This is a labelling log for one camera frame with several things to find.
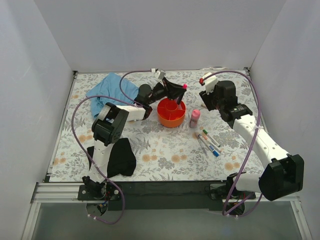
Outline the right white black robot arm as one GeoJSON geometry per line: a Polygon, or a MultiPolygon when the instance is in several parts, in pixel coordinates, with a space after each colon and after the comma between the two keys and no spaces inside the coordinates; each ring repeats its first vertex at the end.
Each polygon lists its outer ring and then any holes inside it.
{"type": "Polygon", "coordinates": [[[209,111],[217,110],[223,121],[238,133],[259,158],[263,173],[234,173],[227,177],[226,192],[237,199],[244,192],[262,194],[274,201],[299,192],[303,188],[304,160],[291,155],[280,147],[264,129],[257,126],[253,112],[238,102],[236,86],[230,80],[219,81],[216,77],[200,79],[205,87],[200,97],[209,111]]]}

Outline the pink glue bottle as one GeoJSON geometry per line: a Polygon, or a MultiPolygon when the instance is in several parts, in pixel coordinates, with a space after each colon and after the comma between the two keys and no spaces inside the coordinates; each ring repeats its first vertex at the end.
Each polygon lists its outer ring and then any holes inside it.
{"type": "Polygon", "coordinates": [[[194,109],[191,113],[190,121],[189,121],[189,127],[190,128],[196,128],[198,125],[198,121],[200,119],[201,112],[198,109],[194,109]]]}

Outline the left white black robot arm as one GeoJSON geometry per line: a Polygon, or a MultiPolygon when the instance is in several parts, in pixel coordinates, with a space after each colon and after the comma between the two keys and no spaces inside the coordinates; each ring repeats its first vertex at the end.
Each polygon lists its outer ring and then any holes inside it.
{"type": "Polygon", "coordinates": [[[139,107],[115,105],[107,102],[97,115],[91,130],[94,145],[88,159],[91,162],[87,176],[82,178],[89,194],[95,200],[106,196],[105,181],[117,175],[132,176],[137,165],[136,157],[127,138],[122,138],[126,122],[142,121],[152,112],[152,103],[165,99],[181,109],[182,98],[187,85],[179,85],[163,77],[154,87],[142,84],[134,101],[139,107]]]}

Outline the pink black highlighter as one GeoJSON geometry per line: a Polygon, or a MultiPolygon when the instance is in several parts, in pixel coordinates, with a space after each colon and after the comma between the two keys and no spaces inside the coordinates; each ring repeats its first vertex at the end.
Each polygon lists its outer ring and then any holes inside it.
{"type": "Polygon", "coordinates": [[[183,96],[184,96],[185,92],[187,91],[187,87],[188,87],[188,85],[186,83],[182,86],[183,91],[182,91],[182,93],[179,95],[179,97],[176,100],[176,103],[177,103],[178,106],[181,105],[181,101],[183,99],[183,96]]]}

